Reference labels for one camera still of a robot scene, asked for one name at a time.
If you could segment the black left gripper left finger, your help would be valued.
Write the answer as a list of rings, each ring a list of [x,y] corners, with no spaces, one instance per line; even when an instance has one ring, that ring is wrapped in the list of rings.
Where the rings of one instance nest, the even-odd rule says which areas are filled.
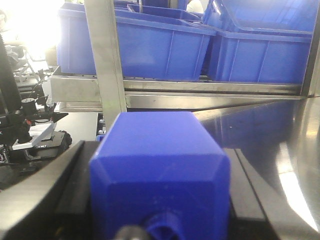
[[[90,240],[89,161],[97,141],[80,141],[0,194],[2,240]]]

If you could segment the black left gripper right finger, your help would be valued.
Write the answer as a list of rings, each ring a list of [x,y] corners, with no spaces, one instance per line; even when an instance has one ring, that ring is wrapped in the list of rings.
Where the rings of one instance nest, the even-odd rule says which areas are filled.
[[[231,163],[232,240],[280,240],[279,197],[237,148],[223,149]]]

